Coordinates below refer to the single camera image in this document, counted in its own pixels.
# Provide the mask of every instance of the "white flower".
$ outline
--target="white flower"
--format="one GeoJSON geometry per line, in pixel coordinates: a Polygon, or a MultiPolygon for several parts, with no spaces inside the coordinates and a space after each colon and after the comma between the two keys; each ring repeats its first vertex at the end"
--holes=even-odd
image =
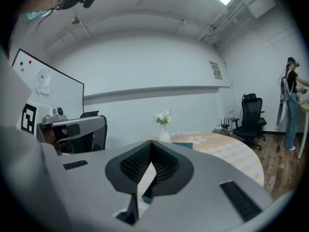
{"type": "Polygon", "coordinates": [[[206,141],[206,138],[203,138],[202,136],[197,136],[197,137],[189,137],[187,140],[188,143],[194,143],[195,145],[199,145],[200,142],[206,141]]]}
{"type": "Polygon", "coordinates": [[[172,118],[170,116],[170,111],[165,111],[154,116],[154,121],[161,125],[168,124],[171,122],[171,120],[172,118]]]}

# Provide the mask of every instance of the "black shirt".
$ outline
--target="black shirt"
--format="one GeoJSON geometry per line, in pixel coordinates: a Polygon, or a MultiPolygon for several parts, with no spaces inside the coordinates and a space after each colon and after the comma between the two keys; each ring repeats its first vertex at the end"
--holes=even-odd
{"type": "Polygon", "coordinates": [[[296,78],[297,78],[297,76],[298,75],[296,74],[295,71],[290,71],[288,78],[286,79],[288,86],[289,86],[289,91],[291,91],[291,88],[292,88],[293,83],[294,83],[292,93],[296,93],[296,78]]]}

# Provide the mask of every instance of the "black office chair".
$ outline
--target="black office chair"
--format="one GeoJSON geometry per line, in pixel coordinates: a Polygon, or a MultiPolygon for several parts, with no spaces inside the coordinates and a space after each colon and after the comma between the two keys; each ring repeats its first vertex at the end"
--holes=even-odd
{"type": "MultiPolygon", "coordinates": [[[[256,99],[256,95],[255,94],[248,94],[248,95],[243,95],[242,96],[242,100],[255,100],[256,99]]],[[[259,122],[258,122],[258,124],[260,125],[260,131],[259,131],[259,133],[258,133],[258,136],[259,137],[263,137],[264,139],[264,141],[266,141],[266,138],[265,138],[265,136],[264,136],[264,134],[263,134],[263,126],[265,126],[267,123],[266,123],[266,120],[264,119],[264,118],[260,118],[260,120],[259,120],[259,122]]]]}
{"type": "Polygon", "coordinates": [[[245,139],[245,144],[257,146],[259,150],[262,150],[262,147],[254,139],[259,135],[261,128],[258,122],[261,117],[262,103],[261,98],[243,99],[241,102],[243,111],[242,126],[238,127],[238,124],[236,124],[236,128],[233,130],[236,136],[245,139]]]}
{"type": "MultiPolygon", "coordinates": [[[[99,111],[87,112],[81,115],[81,118],[98,116],[99,111]]],[[[105,120],[105,126],[95,132],[91,132],[81,138],[71,141],[74,148],[74,154],[85,153],[90,151],[99,151],[105,149],[107,135],[107,120],[106,117],[100,115],[105,120]]]]}

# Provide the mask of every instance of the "flower arrangement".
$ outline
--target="flower arrangement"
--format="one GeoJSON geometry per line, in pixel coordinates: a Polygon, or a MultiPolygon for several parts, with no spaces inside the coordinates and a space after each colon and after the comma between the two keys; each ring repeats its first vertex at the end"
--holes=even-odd
{"type": "Polygon", "coordinates": [[[156,123],[159,123],[160,125],[166,125],[169,124],[172,120],[172,117],[170,116],[171,111],[166,111],[160,114],[157,114],[154,116],[154,121],[156,123]]]}

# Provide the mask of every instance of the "woman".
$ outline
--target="woman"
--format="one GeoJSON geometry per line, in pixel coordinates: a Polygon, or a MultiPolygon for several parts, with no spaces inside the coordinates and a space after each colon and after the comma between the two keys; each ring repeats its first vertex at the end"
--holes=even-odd
{"type": "Polygon", "coordinates": [[[294,58],[288,58],[288,63],[286,64],[285,77],[288,83],[289,92],[291,96],[289,98],[288,104],[288,116],[289,121],[286,127],[285,138],[284,138],[284,147],[289,150],[295,150],[294,140],[297,132],[297,92],[304,93],[303,90],[296,88],[296,81],[300,82],[302,85],[309,87],[309,82],[301,79],[295,72],[295,68],[299,64],[295,61],[294,58]]]}

